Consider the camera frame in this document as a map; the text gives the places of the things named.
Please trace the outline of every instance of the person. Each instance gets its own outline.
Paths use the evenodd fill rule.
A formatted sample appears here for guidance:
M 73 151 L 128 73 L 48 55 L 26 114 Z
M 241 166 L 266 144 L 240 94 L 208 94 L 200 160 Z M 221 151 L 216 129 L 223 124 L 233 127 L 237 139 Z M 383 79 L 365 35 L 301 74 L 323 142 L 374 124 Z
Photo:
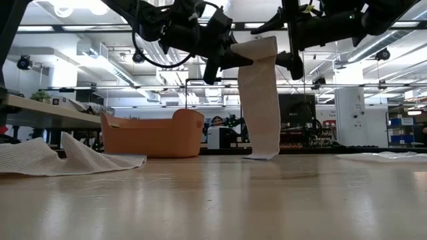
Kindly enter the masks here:
M 224 120 L 220 116 L 216 116 L 212 119 L 212 125 L 214 127 L 222 126 L 224 124 Z

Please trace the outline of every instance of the crumpled towel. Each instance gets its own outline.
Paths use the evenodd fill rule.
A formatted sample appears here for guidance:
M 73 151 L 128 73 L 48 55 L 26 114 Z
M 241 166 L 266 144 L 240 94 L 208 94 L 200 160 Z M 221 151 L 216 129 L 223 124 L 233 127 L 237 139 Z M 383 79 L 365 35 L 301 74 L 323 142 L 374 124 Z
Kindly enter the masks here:
M 67 159 L 60 159 L 42 138 L 16 145 L 0 145 L 0 173 L 32 176 L 84 175 L 141 167 L 146 156 L 119 156 L 98 153 L 67 133 L 62 146 Z

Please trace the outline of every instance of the storage bin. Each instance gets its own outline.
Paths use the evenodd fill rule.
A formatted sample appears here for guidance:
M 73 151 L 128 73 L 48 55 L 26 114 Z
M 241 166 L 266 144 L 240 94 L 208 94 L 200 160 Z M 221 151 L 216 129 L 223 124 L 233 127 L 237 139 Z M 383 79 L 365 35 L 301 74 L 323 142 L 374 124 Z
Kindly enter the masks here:
M 122 119 L 101 115 L 107 154 L 141 154 L 184 158 L 199 155 L 204 116 L 194 110 L 177 110 L 172 119 Z

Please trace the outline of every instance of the table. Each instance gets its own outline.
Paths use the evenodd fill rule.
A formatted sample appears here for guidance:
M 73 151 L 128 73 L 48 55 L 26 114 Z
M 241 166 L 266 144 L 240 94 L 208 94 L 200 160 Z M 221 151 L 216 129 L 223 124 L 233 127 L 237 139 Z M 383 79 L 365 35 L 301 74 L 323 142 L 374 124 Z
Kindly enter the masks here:
M 2 104 L 21 108 L 16 114 L 7 115 L 7 124 L 40 129 L 100 129 L 98 116 L 41 103 L 8 94 Z
M 425 239 L 427 166 L 331 155 L 148 159 L 0 177 L 0 239 Z

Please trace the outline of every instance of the cable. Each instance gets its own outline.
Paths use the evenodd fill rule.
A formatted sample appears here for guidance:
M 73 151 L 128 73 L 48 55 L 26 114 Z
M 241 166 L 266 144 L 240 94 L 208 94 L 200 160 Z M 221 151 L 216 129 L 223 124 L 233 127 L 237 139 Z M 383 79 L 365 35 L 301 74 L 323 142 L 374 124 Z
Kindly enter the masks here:
M 132 42 L 133 42 L 133 46 L 135 47 L 135 50 L 138 52 L 138 54 L 140 54 L 148 63 L 150 63 L 156 67 L 161 67 L 164 69 L 171 69 L 171 68 L 179 67 L 179 66 L 183 65 L 184 63 L 186 63 L 191 58 L 191 53 L 189 53 L 188 56 L 185 57 L 185 59 L 183 59 L 179 63 L 173 64 L 173 65 L 162 65 L 162 64 L 156 63 L 155 61 L 148 59 L 148 57 L 146 57 L 143 54 L 141 49 L 138 47 L 138 44 L 136 43 L 136 28 L 139 25 L 139 23 L 138 23 L 139 1 L 140 0 L 137 0 L 135 20 L 133 21 L 133 27 L 132 27 Z

